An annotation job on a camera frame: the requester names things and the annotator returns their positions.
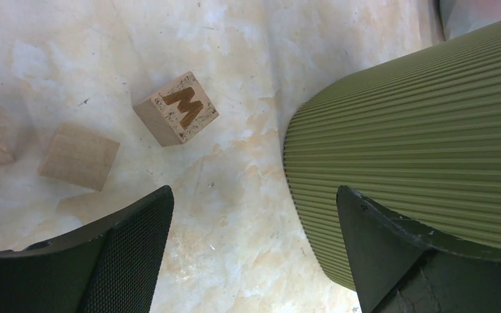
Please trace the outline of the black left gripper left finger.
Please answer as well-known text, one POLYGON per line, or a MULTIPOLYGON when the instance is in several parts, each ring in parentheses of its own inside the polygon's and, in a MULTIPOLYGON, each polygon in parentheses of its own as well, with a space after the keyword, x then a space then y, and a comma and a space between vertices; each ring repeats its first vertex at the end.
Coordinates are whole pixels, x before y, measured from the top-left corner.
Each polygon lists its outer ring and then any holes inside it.
POLYGON ((174 212, 165 185, 20 251, 0 251, 0 312, 148 312, 174 212))

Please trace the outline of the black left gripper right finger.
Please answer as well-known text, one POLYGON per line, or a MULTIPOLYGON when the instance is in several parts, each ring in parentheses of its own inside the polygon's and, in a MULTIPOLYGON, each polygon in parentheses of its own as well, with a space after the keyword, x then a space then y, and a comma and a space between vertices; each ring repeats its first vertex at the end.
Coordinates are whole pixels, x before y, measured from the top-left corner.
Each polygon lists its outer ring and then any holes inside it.
POLYGON ((501 312, 501 249, 458 238, 337 191, 348 262, 363 312, 501 312))

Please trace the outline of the green ribbed trash bin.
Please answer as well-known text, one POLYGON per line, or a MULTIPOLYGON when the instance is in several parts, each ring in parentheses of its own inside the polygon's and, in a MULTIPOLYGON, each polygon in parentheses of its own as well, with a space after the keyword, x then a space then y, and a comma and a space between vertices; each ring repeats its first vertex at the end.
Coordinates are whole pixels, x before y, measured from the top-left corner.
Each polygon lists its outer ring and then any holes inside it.
POLYGON ((320 267, 345 288, 341 185, 501 248, 501 21, 326 87, 291 118, 283 165, 320 267))

